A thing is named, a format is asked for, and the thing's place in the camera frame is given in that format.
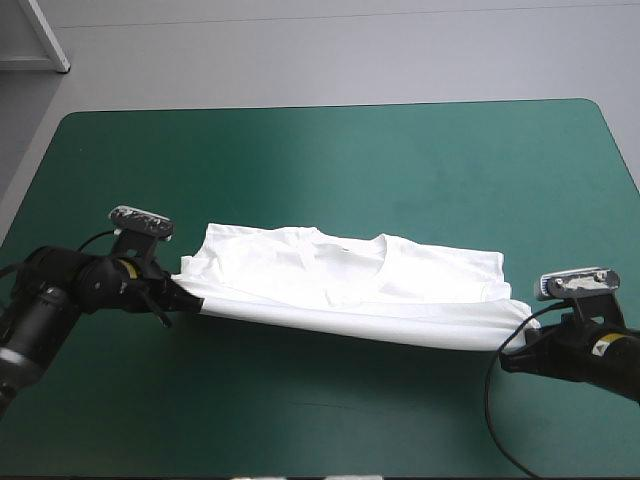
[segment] yellow label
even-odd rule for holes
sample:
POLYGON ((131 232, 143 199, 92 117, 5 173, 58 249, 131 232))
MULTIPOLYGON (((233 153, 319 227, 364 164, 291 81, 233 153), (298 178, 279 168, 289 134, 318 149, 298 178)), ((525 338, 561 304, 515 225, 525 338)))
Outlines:
POLYGON ((129 278, 135 280, 136 278, 138 278, 138 272, 136 272, 136 269, 133 265, 131 265, 129 262, 126 262, 124 260, 118 259, 118 261, 124 265, 124 268, 127 269, 127 273, 129 273, 129 278))
POLYGON ((609 345, 623 337, 626 337, 626 335, 623 335, 621 333, 607 333, 604 337, 596 341, 596 343, 593 345, 593 348, 591 349, 591 353, 598 357, 603 357, 604 352, 607 351, 609 345))
POLYGON ((608 333, 598 341, 599 342, 613 343, 613 342, 615 342, 616 340, 618 340, 619 338, 622 338, 622 337, 626 337, 626 335, 623 335, 621 333, 608 333))

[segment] gray floor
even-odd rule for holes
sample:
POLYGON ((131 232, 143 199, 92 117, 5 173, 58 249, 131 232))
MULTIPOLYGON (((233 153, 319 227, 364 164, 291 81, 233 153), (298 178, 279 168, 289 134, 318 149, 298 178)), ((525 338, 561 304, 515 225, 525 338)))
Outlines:
POLYGON ((640 183, 640 0, 40 4, 72 68, 0 74, 0 239, 82 110, 585 97, 640 183))

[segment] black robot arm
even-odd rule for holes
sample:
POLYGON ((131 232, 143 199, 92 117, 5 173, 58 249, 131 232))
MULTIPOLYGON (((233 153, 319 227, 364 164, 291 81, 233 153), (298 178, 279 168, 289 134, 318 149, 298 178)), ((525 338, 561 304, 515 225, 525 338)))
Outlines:
POLYGON ((173 223, 125 206, 109 218, 117 235, 109 254, 41 247, 15 267, 11 303, 0 317, 0 414, 42 377, 82 313, 153 312, 168 327, 165 312, 200 311, 202 299, 155 260, 156 245, 171 238, 173 223))
POLYGON ((524 347, 500 355, 502 368, 588 382, 640 401, 640 332, 625 325, 614 296, 619 286, 606 268, 543 275, 538 299, 562 300, 572 312, 557 325, 527 330, 524 347))

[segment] green tabletop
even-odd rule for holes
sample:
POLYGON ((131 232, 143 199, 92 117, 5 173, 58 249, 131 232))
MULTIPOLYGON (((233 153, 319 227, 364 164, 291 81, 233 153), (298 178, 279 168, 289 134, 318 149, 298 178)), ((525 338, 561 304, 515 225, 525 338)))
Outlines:
MULTIPOLYGON (((586 100, 72 114, 0 265, 76 247, 118 204, 174 219, 158 251, 173 271, 209 221, 385 232, 503 252, 534 308, 539 274, 612 267, 640 326, 638 191, 586 100)), ((0 474, 519 474, 485 429, 487 353, 174 318, 83 317, 0 422, 0 474)), ((640 475, 637 404, 502 371, 494 398, 499 434, 538 473, 640 475)))

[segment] white cloth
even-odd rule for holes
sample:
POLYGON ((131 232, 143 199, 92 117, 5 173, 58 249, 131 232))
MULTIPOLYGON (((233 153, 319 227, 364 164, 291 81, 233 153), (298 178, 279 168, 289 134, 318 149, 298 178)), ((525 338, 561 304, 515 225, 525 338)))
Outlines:
MULTIPOLYGON (((503 255, 317 228, 209 224, 173 279, 202 313, 460 350, 495 350, 531 314, 510 300, 503 255)), ((531 327, 539 327, 533 320, 531 327)), ((519 335, 510 348, 523 345, 519 335)))

